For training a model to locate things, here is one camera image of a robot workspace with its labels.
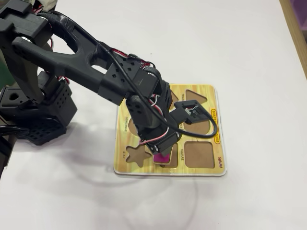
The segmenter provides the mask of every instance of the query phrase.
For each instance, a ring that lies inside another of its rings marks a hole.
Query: black robotic arm
[[[0,115],[28,127],[30,133],[25,138],[43,144],[64,133],[76,113],[68,84],[59,82],[57,76],[66,76],[117,105],[126,99],[140,144],[146,144],[152,154],[169,154],[182,133],[201,138],[215,136],[216,123],[197,101],[177,102],[176,109],[169,112],[172,103],[169,84],[150,62],[97,41],[59,12],[36,16],[30,13],[31,9],[28,3],[11,0],[0,11],[1,50],[20,87],[2,91]],[[47,44],[53,34],[64,39],[75,54],[53,52]],[[106,73],[95,70],[93,65],[106,69]],[[37,66],[44,69],[38,76]],[[5,106],[12,91],[25,100]],[[214,127],[210,135],[191,134],[178,128],[182,122],[191,124],[208,119]],[[49,134],[41,138],[33,135],[37,130],[42,133],[42,127],[54,125],[59,129],[49,128]]]

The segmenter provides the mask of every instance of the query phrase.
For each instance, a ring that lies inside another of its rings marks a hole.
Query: white wire
[[[158,102],[158,95],[155,96],[155,102],[152,104],[152,107],[155,106],[155,104],[157,104]]]
[[[157,109],[161,115],[163,115],[162,109],[161,109],[159,106],[154,105],[154,108]]]
[[[168,133],[168,130],[169,130],[169,127],[167,127],[167,130],[164,134],[162,134],[161,136],[157,137],[157,138],[153,138],[153,139],[150,139],[150,140],[140,140],[139,141],[139,144],[140,145],[145,145],[149,142],[153,142],[153,141],[156,141],[156,140],[160,140],[161,138],[165,137],[165,135]]]
[[[192,109],[188,109],[189,111],[191,111],[191,110],[194,110],[195,108],[197,108],[198,107],[198,105],[197,106],[195,106],[194,108],[192,108]]]

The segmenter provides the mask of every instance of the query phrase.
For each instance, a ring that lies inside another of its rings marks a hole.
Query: star-shaped cutout
[[[140,168],[143,167],[144,160],[152,156],[150,153],[145,151],[144,145],[139,145],[136,148],[127,146],[126,150],[129,153],[126,162],[135,162]]]

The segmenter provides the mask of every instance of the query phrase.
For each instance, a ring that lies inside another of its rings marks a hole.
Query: black cable
[[[57,16],[61,16],[61,17],[67,17],[62,13],[59,13],[57,11],[50,11],[48,12],[50,14],[53,15],[57,15]],[[53,21],[55,21],[56,19],[54,17],[46,17],[48,20],[49,18]],[[124,76],[125,80],[128,82],[128,84],[130,85],[130,87],[136,92],[136,94],[139,96],[140,100],[145,104],[145,106],[167,127],[171,128],[172,130],[190,136],[190,137],[194,137],[194,138],[213,138],[218,130],[217,124],[216,122],[213,120],[213,118],[211,116],[209,116],[209,120],[211,121],[211,123],[213,124],[213,132],[211,134],[208,135],[202,135],[202,134],[198,134],[198,133],[191,133],[191,132],[187,132],[184,131],[182,129],[179,129],[178,127],[172,125],[171,123],[165,121],[164,117],[161,116],[153,107],[151,107],[150,103],[147,101],[147,99],[143,96],[142,92],[136,87],[136,85],[133,83],[133,81],[130,79],[130,77],[128,76],[128,74],[126,73],[126,71],[123,69],[123,67],[120,65],[119,61],[116,59],[116,57],[112,54],[112,50],[111,48],[106,45],[103,42],[99,42],[97,41],[92,35],[90,35],[86,30],[84,30],[80,25],[78,25],[76,22],[74,22],[72,19],[68,18],[69,20],[71,20],[71,22],[73,22],[75,24],[76,27],[78,27],[79,30],[81,30],[83,33],[85,33],[93,42],[96,42],[96,44],[103,50],[105,51],[110,58],[113,60],[113,63],[118,67],[118,69],[120,70],[120,72],[122,73],[122,75]],[[62,26],[64,29],[64,31],[66,30],[65,25],[62,23],[58,23],[58,25]]]
[[[29,134],[29,129],[19,126],[0,126],[0,136],[7,136],[11,134],[19,134],[19,136],[26,136]]]

